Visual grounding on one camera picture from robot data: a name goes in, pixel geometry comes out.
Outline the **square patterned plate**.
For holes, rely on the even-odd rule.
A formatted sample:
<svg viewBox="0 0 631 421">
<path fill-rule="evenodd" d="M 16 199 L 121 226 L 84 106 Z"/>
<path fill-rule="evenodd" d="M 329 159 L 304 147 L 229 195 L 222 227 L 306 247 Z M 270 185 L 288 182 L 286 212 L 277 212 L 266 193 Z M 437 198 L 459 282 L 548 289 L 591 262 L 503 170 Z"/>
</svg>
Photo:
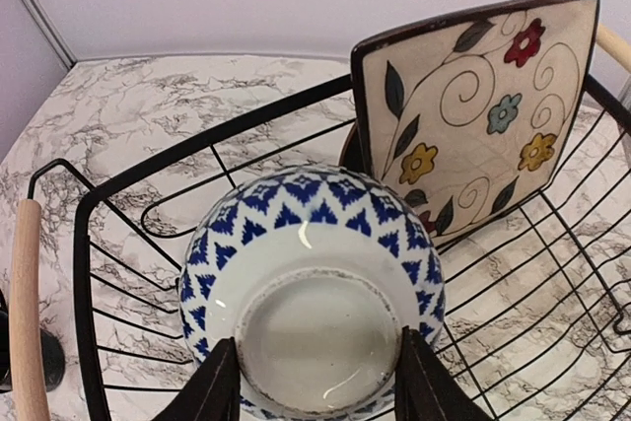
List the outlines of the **square patterned plate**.
<svg viewBox="0 0 631 421">
<path fill-rule="evenodd" d="M 373 35 L 350 55 L 366 174 L 436 245 L 551 182 L 578 113 L 600 0 L 509 0 Z"/>
</svg>

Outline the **aluminium frame post left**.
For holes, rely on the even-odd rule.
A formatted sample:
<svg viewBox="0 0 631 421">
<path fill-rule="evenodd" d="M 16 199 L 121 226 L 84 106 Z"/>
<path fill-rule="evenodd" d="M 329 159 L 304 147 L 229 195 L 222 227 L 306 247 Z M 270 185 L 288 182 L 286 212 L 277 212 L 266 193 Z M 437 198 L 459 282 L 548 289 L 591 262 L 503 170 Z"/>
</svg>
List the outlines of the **aluminium frame post left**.
<svg viewBox="0 0 631 421">
<path fill-rule="evenodd" d="M 20 1 L 29 12 L 31 19 L 35 22 L 39 32 L 43 35 L 59 62 L 67 71 L 71 70 L 77 63 L 77 57 L 45 12 L 41 2 L 39 0 Z"/>
</svg>

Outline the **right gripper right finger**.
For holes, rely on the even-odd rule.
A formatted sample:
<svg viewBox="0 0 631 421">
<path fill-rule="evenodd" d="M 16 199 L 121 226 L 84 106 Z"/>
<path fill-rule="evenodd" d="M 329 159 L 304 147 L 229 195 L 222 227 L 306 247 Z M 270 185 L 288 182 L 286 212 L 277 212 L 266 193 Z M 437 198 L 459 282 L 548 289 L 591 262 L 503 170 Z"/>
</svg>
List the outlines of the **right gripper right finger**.
<svg viewBox="0 0 631 421">
<path fill-rule="evenodd" d="M 418 330 L 402 329 L 395 371 L 396 421 L 490 421 L 452 378 Z"/>
</svg>

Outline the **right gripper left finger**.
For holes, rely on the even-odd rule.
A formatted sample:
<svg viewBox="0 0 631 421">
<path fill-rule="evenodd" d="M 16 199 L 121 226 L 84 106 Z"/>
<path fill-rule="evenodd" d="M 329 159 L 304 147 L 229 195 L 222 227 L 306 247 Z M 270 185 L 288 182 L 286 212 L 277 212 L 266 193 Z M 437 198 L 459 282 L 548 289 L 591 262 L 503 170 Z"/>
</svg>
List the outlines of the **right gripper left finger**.
<svg viewBox="0 0 631 421">
<path fill-rule="evenodd" d="M 241 373 L 233 337 L 217 342 L 154 421 L 239 421 Z"/>
</svg>

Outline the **black round plate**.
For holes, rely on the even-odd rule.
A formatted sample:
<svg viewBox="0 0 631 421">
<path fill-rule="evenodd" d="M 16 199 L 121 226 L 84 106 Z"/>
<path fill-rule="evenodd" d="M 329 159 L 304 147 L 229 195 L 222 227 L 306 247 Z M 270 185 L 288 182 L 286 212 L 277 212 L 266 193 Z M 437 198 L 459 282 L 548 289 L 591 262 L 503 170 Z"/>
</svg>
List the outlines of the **black round plate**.
<svg viewBox="0 0 631 421">
<path fill-rule="evenodd" d="M 347 170 L 364 173 L 365 166 L 357 123 L 354 123 L 345 139 L 340 153 L 338 165 Z"/>
</svg>

